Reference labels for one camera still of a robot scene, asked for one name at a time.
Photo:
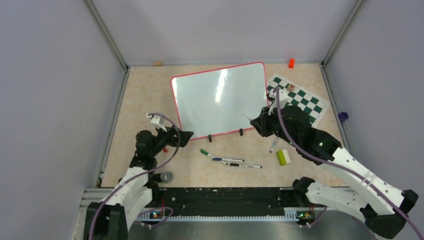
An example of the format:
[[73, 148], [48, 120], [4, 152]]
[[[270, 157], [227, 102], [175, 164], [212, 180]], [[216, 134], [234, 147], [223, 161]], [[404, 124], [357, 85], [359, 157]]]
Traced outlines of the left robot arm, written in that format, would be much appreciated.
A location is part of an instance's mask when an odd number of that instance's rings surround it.
[[166, 147], [176, 150], [187, 145], [192, 131], [165, 127], [153, 135], [149, 130], [137, 133], [136, 150], [126, 174], [100, 202], [91, 202], [86, 210], [84, 240], [126, 240], [129, 230], [146, 207], [160, 202], [160, 193], [151, 179], [158, 169], [156, 155]]

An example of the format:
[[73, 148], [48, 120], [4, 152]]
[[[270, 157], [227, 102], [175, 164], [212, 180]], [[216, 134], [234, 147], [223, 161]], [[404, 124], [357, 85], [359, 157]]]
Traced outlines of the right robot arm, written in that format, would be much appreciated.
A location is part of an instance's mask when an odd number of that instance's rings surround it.
[[418, 194], [411, 189], [400, 190], [379, 178], [331, 134], [312, 127], [309, 115], [298, 106], [264, 107], [249, 122], [260, 136], [282, 139], [304, 159], [332, 172], [350, 187], [350, 191], [339, 190], [302, 177], [293, 183], [297, 205], [318, 204], [346, 213], [385, 239], [395, 238], [406, 224], [413, 225], [408, 213]]

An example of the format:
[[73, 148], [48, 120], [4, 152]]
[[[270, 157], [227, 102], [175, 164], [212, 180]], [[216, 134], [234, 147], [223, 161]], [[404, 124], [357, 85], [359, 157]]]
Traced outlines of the pink-framed whiteboard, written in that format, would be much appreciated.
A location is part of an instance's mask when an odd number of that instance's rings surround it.
[[193, 139], [250, 129], [243, 114], [255, 118], [269, 104], [260, 61], [174, 76], [170, 84], [180, 129]]

